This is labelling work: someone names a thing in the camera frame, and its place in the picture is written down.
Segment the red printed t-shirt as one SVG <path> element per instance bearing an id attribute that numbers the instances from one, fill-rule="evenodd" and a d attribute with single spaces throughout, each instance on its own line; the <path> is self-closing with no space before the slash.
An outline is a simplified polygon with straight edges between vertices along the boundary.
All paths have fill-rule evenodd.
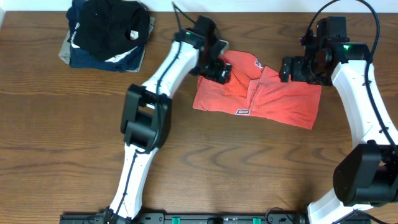
<path id="1" fill-rule="evenodd" d="M 198 79 L 193 108 L 238 116 L 254 116 L 312 129 L 322 88 L 304 82 L 282 83 L 279 73 L 247 52 L 227 51 L 221 59 L 232 65 L 228 83 Z"/>

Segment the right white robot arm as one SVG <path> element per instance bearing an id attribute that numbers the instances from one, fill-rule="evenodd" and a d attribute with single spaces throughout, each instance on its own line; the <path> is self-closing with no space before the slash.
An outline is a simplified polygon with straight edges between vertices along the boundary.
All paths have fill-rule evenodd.
<path id="1" fill-rule="evenodd" d="M 374 79 L 368 46 L 330 43 L 284 57 L 282 82 L 336 88 L 349 122 L 352 151 L 335 168 L 333 188 L 307 206 L 307 223 L 343 223 L 397 202 L 397 128 Z"/>

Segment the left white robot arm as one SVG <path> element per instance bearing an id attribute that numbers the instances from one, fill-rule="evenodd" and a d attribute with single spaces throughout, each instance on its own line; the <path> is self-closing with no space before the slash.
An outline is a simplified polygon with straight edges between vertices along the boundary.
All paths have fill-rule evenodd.
<path id="1" fill-rule="evenodd" d="M 170 131 L 172 98 L 189 73 L 226 82 L 231 71 L 219 56 L 226 40 L 192 30 L 175 34 L 171 49 L 157 71 L 141 86 L 132 84 L 124 102 L 121 132 L 124 164 L 116 195 L 103 213 L 103 223 L 132 223 L 142 208 L 142 193 L 152 160 Z"/>

